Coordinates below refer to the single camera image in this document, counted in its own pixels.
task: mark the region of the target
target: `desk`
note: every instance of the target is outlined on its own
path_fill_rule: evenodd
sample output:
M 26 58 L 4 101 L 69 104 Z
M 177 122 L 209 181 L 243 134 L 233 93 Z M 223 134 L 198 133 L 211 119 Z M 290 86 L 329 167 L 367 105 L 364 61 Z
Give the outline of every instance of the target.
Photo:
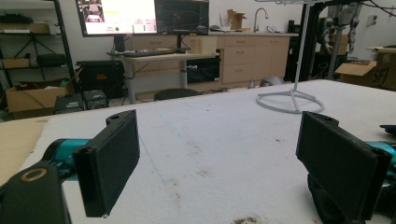
M 105 128 L 105 118 L 135 109 L 141 158 L 134 173 L 106 219 L 86 218 L 78 183 L 65 181 L 73 223 L 320 223 L 307 171 L 295 156 L 301 115 L 256 104 L 260 93 L 291 88 L 286 84 L 47 117 L 22 167 L 37 162 L 54 140 L 92 138 Z M 321 114 L 338 119 L 341 128 L 360 139 L 395 141 L 378 126 L 395 122 L 395 91 L 328 80 L 302 82 L 299 90 L 317 96 L 326 106 Z M 293 106 L 289 97 L 278 97 Z M 23 127 L 24 122 L 11 124 Z M 1 133 L 8 127 L 3 125 Z M 0 165 L 7 160 L 5 148 L 25 140 L 24 133 L 14 135 L 1 141 Z
M 128 88 L 129 102 L 136 103 L 135 95 L 144 91 L 157 91 L 167 88 L 187 88 L 187 60 L 214 58 L 218 53 L 209 54 L 165 54 L 141 58 L 122 57 L 125 64 L 126 86 Z M 180 61 L 180 73 L 178 75 L 167 74 L 156 77 L 136 77 L 134 75 L 134 63 L 152 63 L 164 61 Z

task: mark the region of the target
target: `white stand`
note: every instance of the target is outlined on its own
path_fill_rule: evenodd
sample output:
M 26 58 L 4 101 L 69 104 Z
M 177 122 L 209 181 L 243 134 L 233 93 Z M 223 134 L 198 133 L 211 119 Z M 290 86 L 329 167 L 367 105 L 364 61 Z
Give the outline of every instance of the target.
M 290 91 L 282 91 L 282 92 L 273 92 L 273 93 L 264 93 L 264 94 L 259 94 L 259 96 L 257 97 L 257 104 L 261 105 L 264 108 L 267 109 L 271 109 L 271 110 L 275 110 L 278 112 L 284 112 L 284 113 L 292 113 L 292 114 L 301 114 L 303 113 L 302 110 L 300 110 L 296 98 L 303 98 L 305 100 L 308 101 L 312 101 L 313 103 L 316 103 L 319 105 L 318 109 L 312 110 L 311 112 L 315 112 L 318 113 L 322 110 L 324 110 L 324 104 L 317 100 L 315 96 L 306 94 L 304 92 L 301 91 L 297 91 L 297 86 L 298 86 L 298 81 L 299 81 L 299 76 L 300 76 L 300 71 L 301 71 L 301 61 L 303 59 L 303 50 L 304 50 L 304 41 L 305 41 L 305 36 L 306 36 L 306 26 L 308 24 L 308 18 L 309 18 L 309 11 L 310 8 L 312 6 L 313 1 L 307 1 L 307 7 L 305 10 L 305 15 L 304 15 L 304 29 L 303 29 L 303 33 L 302 33 L 302 38 L 301 38 L 301 43 L 300 43 L 300 51 L 299 51 L 299 56 L 298 56 L 298 63 L 297 63 L 297 72 L 296 72 L 296 78 L 294 81 L 294 88 L 291 89 Z M 267 96 L 274 96 L 274 95 L 278 95 L 278 96 L 290 96 L 291 100 L 293 101 L 294 104 L 294 108 L 295 109 L 286 109 L 286 108 L 279 108 L 279 107 L 275 107 L 275 106 L 270 106 L 267 105 L 266 103 L 264 103 L 262 101 L 262 98 L 267 97 Z

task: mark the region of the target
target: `shelving unit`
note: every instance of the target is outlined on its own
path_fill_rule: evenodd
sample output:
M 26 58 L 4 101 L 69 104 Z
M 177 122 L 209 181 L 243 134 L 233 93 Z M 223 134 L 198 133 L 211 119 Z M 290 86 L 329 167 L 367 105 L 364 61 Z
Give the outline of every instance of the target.
M 6 36 L 11 38 L 10 40 L 12 40 L 12 38 L 19 38 L 19 39 L 23 39 L 23 41 L 25 42 L 21 42 L 18 44 L 15 44 L 15 41 L 12 40 L 12 47 L 15 48 L 15 53 L 12 55 L 9 55 L 9 53 L 6 55 L 3 51 L 2 48 L 3 46 L 5 46 L 7 43 L 4 43 L 6 41 L 3 41 L 3 43 L 1 43 L 0 45 L 0 59 L 4 59 L 4 58 L 12 58 L 12 57 L 17 57 L 17 56 L 21 56 L 20 53 L 22 53 L 22 51 L 28 47 L 29 45 L 33 45 L 34 46 L 34 52 L 30 52 L 31 54 L 35 54 L 35 56 L 38 56 L 40 54 L 42 54 L 43 52 L 41 52 L 40 50 L 37 49 L 37 44 L 41 46 L 41 48 L 46 49 L 46 53 L 55 53 L 56 50 L 52 50 L 51 48 L 53 46 L 48 46 L 46 43 L 44 43 L 44 41 L 41 41 L 38 39 L 39 36 L 51 36 L 51 38 L 61 38 L 62 39 L 62 45 L 63 45 L 63 52 L 59 52 L 59 53 L 64 53 L 64 56 L 66 58 L 66 63 L 64 65 L 62 65 L 62 67 L 66 67 L 67 69 L 67 73 L 69 75 L 70 78 L 73 78 L 74 76 L 74 69 L 73 69 L 73 64 L 72 64 L 72 59 L 71 59 L 71 55 L 70 55 L 70 49 L 68 46 L 68 42 L 67 42 L 67 36 L 66 36 L 66 32 L 64 29 L 64 20 L 63 20 L 63 16 L 62 16 L 62 11 L 61 11 L 61 7 L 60 7 L 60 3 L 59 0 L 5 0 L 2 1 L 2 5 L 0 6 L 0 10 L 3 10 L 5 12 L 7 12 L 8 10 L 16 12 L 17 10 L 23 10 L 23 11 L 30 11 L 30 10 L 54 10 L 55 14 L 56 14 L 56 22 L 57 23 L 57 28 L 59 29 L 59 31 L 57 32 L 56 35 L 54 34 L 36 34 L 33 32 L 30 32 L 29 34 L 12 34 L 12 33 L 0 33 L 1 36 Z M 7 84 L 8 86 L 11 88 L 13 86 L 12 83 L 12 79 L 10 76 L 10 71 L 11 70 L 22 70 L 22 69 L 40 69 L 41 75 L 43 79 L 46 79 L 44 76 L 44 71 L 43 68 L 38 66 L 38 65 L 33 65 L 30 67 L 25 67 L 25 68 L 4 68 L 1 67 L 1 70 L 4 71 L 6 78 L 7 78 Z M 77 89 L 77 83 L 74 79 L 72 79 L 73 81 L 73 85 L 75 87 L 75 90 Z

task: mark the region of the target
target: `computer monitor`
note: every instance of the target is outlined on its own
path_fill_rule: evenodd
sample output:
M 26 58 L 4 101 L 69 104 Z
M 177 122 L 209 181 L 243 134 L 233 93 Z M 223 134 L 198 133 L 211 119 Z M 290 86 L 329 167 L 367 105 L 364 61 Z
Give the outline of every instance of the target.
M 126 35 L 157 34 L 154 0 L 76 0 L 76 5 L 82 35 L 115 36 L 119 51 Z
M 154 0 L 157 32 L 162 35 L 208 35 L 208 0 Z

